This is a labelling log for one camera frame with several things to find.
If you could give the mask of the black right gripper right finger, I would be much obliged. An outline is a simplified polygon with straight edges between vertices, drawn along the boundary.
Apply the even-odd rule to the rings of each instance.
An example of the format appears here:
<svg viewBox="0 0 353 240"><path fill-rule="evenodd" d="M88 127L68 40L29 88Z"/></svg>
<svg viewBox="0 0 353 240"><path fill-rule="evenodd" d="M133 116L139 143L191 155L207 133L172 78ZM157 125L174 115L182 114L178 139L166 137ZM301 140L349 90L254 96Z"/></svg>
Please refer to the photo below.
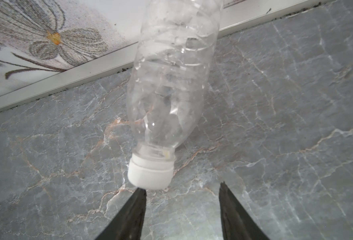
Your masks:
<svg viewBox="0 0 353 240"><path fill-rule="evenodd" d="M220 184L219 202L223 239L269 240L224 182Z"/></svg>

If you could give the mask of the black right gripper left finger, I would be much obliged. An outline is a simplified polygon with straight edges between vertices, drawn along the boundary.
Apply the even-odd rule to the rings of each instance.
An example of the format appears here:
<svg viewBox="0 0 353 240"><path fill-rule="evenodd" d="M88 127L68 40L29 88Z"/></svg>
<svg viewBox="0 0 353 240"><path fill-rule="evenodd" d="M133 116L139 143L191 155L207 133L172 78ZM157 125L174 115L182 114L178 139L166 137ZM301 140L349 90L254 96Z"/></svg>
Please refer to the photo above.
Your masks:
<svg viewBox="0 0 353 240"><path fill-rule="evenodd" d="M139 240L146 210L146 190L137 188L96 240Z"/></svg>

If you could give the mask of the clear small bottle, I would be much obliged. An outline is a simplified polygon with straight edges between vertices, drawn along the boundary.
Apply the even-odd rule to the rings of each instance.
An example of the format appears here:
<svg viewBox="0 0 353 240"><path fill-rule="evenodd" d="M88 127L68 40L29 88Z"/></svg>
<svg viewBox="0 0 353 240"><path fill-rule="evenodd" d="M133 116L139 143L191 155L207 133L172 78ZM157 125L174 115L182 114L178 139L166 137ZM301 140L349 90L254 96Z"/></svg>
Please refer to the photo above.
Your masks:
<svg viewBox="0 0 353 240"><path fill-rule="evenodd" d="M223 1L149 1L127 84L127 117L136 147L131 184L162 190L175 150L196 127L218 38Z"/></svg>

